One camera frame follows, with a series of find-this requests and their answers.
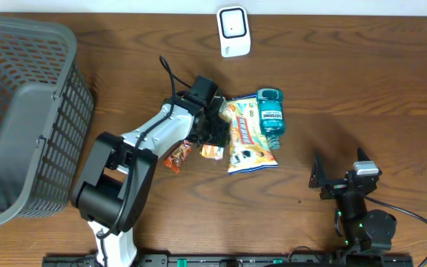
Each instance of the basket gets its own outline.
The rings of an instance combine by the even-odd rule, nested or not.
[[[93,110],[60,24],[0,18],[0,225],[67,204]]]

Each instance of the wooden tabletop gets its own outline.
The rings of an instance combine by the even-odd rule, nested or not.
[[[371,196],[427,218],[427,18],[249,16],[251,52],[224,59],[214,15],[6,16],[59,22],[76,34],[77,62],[98,99],[82,165],[102,131],[132,131],[170,96],[160,54],[181,79],[210,77],[227,96],[264,87],[284,92],[279,168],[229,176],[227,159],[203,159],[197,149],[179,174],[159,164],[136,224],[140,248],[287,254],[298,245],[343,245],[334,232],[335,201],[308,188],[312,151],[325,154],[330,175],[341,177],[358,146],[383,170]],[[392,251],[420,263],[427,226],[383,209],[398,220]],[[93,233],[71,206],[0,227],[0,266],[40,266],[46,255],[94,249]]]

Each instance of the teal bottle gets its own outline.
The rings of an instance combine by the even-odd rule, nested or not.
[[[282,116],[282,91],[264,88],[256,92],[259,111],[259,127],[268,140],[270,149],[279,149],[279,137],[285,131],[285,121]]]

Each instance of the black square outline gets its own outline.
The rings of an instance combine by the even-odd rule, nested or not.
[[[233,10],[240,10],[240,11],[242,11],[243,28],[245,29],[245,33],[243,33],[243,34],[242,34],[242,35],[240,35],[240,36],[230,36],[230,37],[227,37],[227,36],[225,36],[225,34],[224,34],[224,32],[223,32],[223,20],[222,20],[222,13],[224,13],[225,11],[233,11]],[[227,9],[227,10],[222,10],[222,11],[220,11],[219,19],[220,19],[220,28],[222,29],[222,35],[223,35],[223,37],[224,37],[224,38],[226,38],[226,39],[239,38],[239,37],[243,37],[243,36],[245,36],[245,35],[246,35],[245,13],[243,12],[243,9],[241,9],[241,8],[239,8],[239,7],[236,7],[236,8],[231,8],[231,9]]]

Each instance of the white wall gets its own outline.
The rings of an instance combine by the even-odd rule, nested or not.
[[[0,0],[0,12],[212,14],[233,4],[250,14],[427,16],[427,0]]]

